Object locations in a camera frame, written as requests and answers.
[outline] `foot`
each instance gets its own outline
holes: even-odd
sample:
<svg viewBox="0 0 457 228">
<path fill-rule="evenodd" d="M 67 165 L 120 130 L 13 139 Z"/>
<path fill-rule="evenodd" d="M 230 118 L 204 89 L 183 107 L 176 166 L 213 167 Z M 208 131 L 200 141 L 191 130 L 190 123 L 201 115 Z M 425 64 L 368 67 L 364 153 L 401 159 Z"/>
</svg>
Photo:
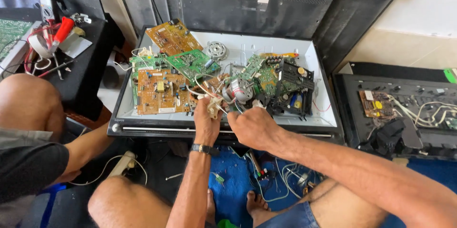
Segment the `foot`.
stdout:
<svg viewBox="0 0 457 228">
<path fill-rule="evenodd" d="M 246 209 L 254 220 L 252 225 L 253 227 L 257 227 L 266 220 L 277 215 L 277 213 L 271 212 L 271 208 L 268 207 L 268 203 L 263 200 L 260 194 L 257 195 L 256 198 L 254 191 L 250 190 L 247 197 L 248 203 L 246 204 Z"/>
<path fill-rule="evenodd" d="M 208 189 L 208 205 L 206 208 L 206 221 L 216 225 L 216 205 L 214 204 L 213 191 Z"/>
</svg>

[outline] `wristwatch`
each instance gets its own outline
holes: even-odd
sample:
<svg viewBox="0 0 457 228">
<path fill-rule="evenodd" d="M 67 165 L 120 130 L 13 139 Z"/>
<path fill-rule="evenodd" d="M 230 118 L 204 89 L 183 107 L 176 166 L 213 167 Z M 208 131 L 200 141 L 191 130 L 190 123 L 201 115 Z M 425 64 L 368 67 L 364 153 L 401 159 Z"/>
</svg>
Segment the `wristwatch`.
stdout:
<svg viewBox="0 0 457 228">
<path fill-rule="evenodd" d="M 216 148 L 213 148 L 211 146 L 206 146 L 202 144 L 192 144 L 191 151 L 198 151 L 202 153 L 206 153 L 211 156 L 217 156 L 219 155 L 219 150 Z"/>
</svg>

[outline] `forearm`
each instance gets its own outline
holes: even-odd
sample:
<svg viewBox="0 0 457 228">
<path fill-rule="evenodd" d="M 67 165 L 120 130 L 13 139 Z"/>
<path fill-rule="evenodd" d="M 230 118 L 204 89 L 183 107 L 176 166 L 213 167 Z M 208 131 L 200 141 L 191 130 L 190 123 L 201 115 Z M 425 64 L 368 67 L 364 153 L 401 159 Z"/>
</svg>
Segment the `forearm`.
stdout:
<svg viewBox="0 0 457 228">
<path fill-rule="evenodd" d="M 65 145 L 70 158 L 64 174 L 79 170 L 91 159 L 106 150 L 113 141 L 113 138 L 106 135 L 107 129 L 108 123 Z"/>
<path fill-rule="evenodd" d="M 211 156 L 192 151 L 167 227 L 203 227 Z"/>
<path fill-rule="evenodd" d="M 456 209 L 456 195 L 451 190 L 407 167 L 348 147 L 282 133 L 286 145 L 271 149 L 271 153 L 335 179 L 404 221 L 424 211 Z"/>
</svg>

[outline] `multimeter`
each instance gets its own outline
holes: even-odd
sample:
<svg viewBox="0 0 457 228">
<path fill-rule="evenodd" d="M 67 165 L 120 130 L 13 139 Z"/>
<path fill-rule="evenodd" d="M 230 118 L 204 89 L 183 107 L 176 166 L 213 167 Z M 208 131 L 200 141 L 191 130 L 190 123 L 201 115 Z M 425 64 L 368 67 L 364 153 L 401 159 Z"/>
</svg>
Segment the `multimeter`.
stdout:
<svg viewBox="0 0 457 228">
<path fill-rule="evenodd" d="M 56 0 L 39 0 L 41 7 L 41 16 L 43 21 L 54 20 L 58 22 L 59 19 L 59 7 L 57 6 Z"/>
</svg>

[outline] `power strip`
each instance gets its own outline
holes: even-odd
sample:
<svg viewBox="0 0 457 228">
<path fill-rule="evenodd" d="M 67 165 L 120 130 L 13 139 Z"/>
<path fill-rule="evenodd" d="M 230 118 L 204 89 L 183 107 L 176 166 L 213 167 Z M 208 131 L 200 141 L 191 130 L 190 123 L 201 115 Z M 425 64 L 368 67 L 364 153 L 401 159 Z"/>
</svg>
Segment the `power strip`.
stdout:
<svg viewBox="0 0 457 228">
<path fill-rule="evenodd" d="M 111 171 L 110 176 L 123 175 L 125 169 L 129 170 L 130 168 L 135 167 L 136 156 L 131 151 L 126 151 L 124 156 L 117 162 L 116 166 Z"/>
</svg>

